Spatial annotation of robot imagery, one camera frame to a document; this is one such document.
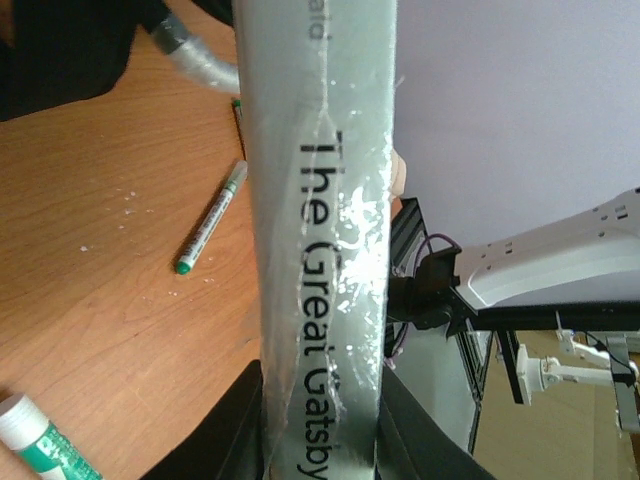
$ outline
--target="white wall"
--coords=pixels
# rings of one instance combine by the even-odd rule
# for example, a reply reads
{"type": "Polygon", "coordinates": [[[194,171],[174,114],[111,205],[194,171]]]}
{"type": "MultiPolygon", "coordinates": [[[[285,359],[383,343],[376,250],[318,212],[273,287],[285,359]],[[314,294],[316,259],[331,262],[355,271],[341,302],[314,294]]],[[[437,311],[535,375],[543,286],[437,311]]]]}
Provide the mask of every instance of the white wall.
{"type": "Polygon", "coordinates": [[[399,0],[397,76],[395,146],[430,232],[485,243],[640,186],[640,2],[399,0]]]}

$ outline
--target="glue stick cap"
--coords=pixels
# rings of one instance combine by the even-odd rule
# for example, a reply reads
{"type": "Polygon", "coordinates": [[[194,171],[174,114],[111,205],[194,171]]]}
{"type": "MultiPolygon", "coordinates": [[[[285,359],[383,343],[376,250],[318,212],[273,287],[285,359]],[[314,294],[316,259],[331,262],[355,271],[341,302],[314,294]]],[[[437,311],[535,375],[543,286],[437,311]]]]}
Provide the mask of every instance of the glue stick cap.
{"type": "Polygon", "coordinates": [[[49,427],[49,419],[24,393],[0,402],[0,440],[20,451],[35,443],[49,427]]]}

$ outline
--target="wooden table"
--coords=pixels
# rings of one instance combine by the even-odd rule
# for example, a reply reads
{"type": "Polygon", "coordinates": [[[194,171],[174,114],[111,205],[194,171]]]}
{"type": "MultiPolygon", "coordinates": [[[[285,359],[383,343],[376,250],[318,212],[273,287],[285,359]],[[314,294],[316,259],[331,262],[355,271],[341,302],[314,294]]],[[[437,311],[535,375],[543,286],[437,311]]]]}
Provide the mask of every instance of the wooden table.
{"type": "MultiPolygon", "coordinates": [[[[231,29],[173,2],[225,60],[231,29]]],[[[108,479],[137,479],[258,355],[248,189],[195,270],[173,261],[241,156],[229,95],[137,35],[106,96],[0,124],[0,389],[108,479]]],[[[32,478],[0,448],[3,480],[32,478]]]]}

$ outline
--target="green label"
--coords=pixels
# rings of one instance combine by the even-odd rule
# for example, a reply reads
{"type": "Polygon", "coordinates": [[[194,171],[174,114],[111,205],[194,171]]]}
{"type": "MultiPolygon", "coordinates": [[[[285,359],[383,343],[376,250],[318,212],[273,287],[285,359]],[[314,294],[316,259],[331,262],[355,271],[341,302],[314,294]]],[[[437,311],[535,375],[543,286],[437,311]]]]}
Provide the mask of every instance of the green label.
{"type": "MultiPolygon", "coordinates": [[[[102,480],[82,458],[71,442],[58,432],[53,423],[36,443],[19,452],[19,455],[37,473],[59,472],[60,480],[102,480]]],[[[55,474],[46,478],[58,478],[55,474]]]]}

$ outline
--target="beige floor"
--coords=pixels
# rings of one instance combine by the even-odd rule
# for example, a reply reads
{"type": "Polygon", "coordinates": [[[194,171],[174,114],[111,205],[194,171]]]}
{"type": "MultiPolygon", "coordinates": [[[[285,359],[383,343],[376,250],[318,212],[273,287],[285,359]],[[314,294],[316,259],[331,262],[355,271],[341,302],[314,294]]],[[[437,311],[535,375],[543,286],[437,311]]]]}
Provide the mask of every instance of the beige floor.
{"type": "MultiPolygon", "coordinates": [[[[548,333],[519,338],[531,356],[580,365],[560,356],[548,333]]],[[[635,479],[628,444],[617,433],[612,389],[563,384],[534,396],[532,407],[515,405],[504,368],[492,360],[475,457],[498,480],[635,479]]]]}

